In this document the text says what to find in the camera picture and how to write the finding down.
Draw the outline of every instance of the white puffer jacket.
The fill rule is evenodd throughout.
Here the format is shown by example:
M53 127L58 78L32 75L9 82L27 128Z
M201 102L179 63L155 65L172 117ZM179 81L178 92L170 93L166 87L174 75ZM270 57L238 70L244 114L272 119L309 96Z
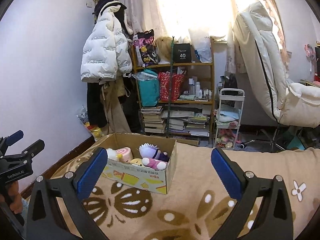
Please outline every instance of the white puffer jacket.
M115 80L118 70L123 74L132 70L128 42L114 15L121 5L113 3L118 2L109 2L101 9L97 23L85 42L81 64L83 82L104 83Z

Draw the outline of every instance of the wall socket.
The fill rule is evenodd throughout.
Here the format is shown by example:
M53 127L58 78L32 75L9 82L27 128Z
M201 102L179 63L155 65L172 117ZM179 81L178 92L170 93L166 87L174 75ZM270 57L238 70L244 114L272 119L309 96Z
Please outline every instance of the wall socket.
M87 1L87 7L92 8L93 6L93 1Z

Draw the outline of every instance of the shopping bag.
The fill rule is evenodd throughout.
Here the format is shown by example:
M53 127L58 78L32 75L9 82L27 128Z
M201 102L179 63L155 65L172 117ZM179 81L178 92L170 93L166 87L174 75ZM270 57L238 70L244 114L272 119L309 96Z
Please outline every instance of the shopping bag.
M170 83L170 73L160 72L160 100L164 102L169 101L169 83ZM184 81L184 74L172 74L172 90L171 90L171 101L175 101L180 96L180 86Z
M157 76L155 72L149 69L145 69L143 72L139 72L139 74L142 74L141 76L143 76L144 72ZM146 78L144 80L140 77L138 78L138 85L142 106L155 106L159 100L159 79Z
M137 53L138 66L158 64L156 48L152 45L155 39L153 30L137 33L133 37L133 44Z

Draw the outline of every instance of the white flower pattern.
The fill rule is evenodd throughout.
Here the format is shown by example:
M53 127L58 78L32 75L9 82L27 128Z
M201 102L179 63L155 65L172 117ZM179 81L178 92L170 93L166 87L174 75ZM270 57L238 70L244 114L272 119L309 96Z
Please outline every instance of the white flower pattern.
M301 202L302 201L302 192L307 188L307 186L306 186L305 183L302 183L298 187L298 184L297 184L297 182L295 180L293 181L293 184L294 184L295 188L291 191L291 194L293 196L297 195L299 202Z

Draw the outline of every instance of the baseboard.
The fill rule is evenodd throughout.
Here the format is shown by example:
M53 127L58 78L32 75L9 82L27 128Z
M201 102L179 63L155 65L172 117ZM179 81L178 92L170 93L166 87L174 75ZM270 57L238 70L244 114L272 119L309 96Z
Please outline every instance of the baseboard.
M58 160L54 165L52 165L49 169L47 169L42 176L45 179L50 179L52 177L52 175L58 170L58 168L60 168L63 164L71 161L72 159L76 158L77 156L79 156L80 154L84 153L87 149L89 149L89 147L92 146L92 144L94 144L94 138L93 136L89 137L87 140L85 140L84 142L82 142L79 146L77 146L76 148L74 148L72 151L70 151L68 154L66 154L65 156L63 156L60 160ZM21 196L26 199L27 197L29 197L31 195L32 192L32 188L33 188L33 183L32 182L28 187L26 187L22 192L21 192Z

